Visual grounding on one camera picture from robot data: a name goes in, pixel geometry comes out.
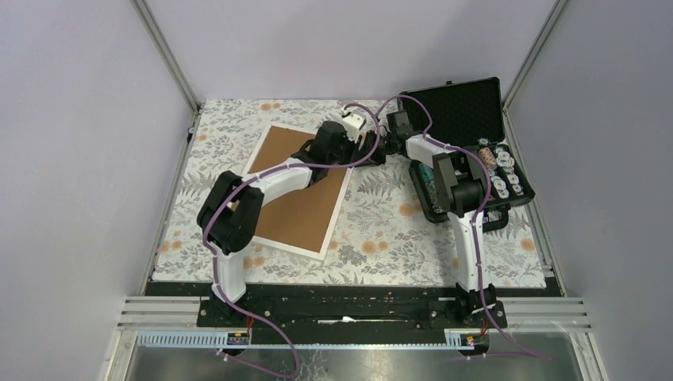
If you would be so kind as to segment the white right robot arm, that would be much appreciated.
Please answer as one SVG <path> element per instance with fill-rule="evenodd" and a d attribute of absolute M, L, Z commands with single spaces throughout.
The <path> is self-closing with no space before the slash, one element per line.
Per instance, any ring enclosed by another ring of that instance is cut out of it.
<path fill-rule="evenodd" d="M 373 115 L 374 128 L 366 121 L 349 122 L 348 138 L 357 144 L 357 158 L 399 154 L 433 167 L 437 198 L 447 212 L 456 244 L 459 268 L 456 319 L 474 327 L 485 317 L 497 298 L 485 291 L 483 248 L 483 215 L 491 191 L 484 163 L 473 152 L 452 146 L 431 137 L 426 131 L 417 133 L 408 126 L 391 127 L 381 134 L 379 119 Z"/>

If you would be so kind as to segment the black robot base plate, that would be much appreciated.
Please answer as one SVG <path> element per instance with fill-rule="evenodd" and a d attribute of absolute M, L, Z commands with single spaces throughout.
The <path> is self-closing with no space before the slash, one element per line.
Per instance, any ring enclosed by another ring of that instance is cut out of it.
<path fill-rule="evenodd" d="M 558 298 L 557 286 L 544 289 L 495 289 L 504 298 Z M 144 296 L 197 297 L 197 326 L 243 328 L 249 318 L 211 291 L 209 283 L 149 282 Z M 392 341 L 395 337 L 425 337 L 441 329 L 477 331 L 483 312 L 460 309 L 457 287 L 303 286 L 251 284 L 235 304 L 276 324 L 294 340 Z"/>

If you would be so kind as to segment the white picture frame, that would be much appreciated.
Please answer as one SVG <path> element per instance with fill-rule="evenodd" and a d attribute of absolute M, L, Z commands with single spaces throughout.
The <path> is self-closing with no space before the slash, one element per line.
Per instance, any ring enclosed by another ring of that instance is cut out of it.
<path fill-rule="evenodd" d="M 313 130 L 271 123 L 263 128 L 242 175 L 278 166 L 314 135 Z M 351 174 L 350 169 L 332 169 L 319 183 L 267 203 L 250 243 L 252 250 L 268 248 L 324 260 Z"/>

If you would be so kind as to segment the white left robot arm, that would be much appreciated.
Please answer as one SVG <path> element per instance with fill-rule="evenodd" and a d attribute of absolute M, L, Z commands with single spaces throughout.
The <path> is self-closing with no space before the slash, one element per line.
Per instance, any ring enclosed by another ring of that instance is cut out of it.
<path fill-rule="evenodd" d="M 247 307 L 240 298 L 246 284 L 239 253 L 255 235 L 263 207 L 317 184 L 331 170 L 363 164 L 371 157 L 371 153 L 360 151 L 364 137 L 380 138 L 378 130 L 367 131 L 365 125 L 356 114 L 326 121 L 282 163 L 246 176 L 231 171 L 219 175 L 198 213 L 197 224 L 203 245 L 213 255 L 211 289 L 220 300 L 215 314 L 224 324 L 235 326 L 245 319 Z"/>

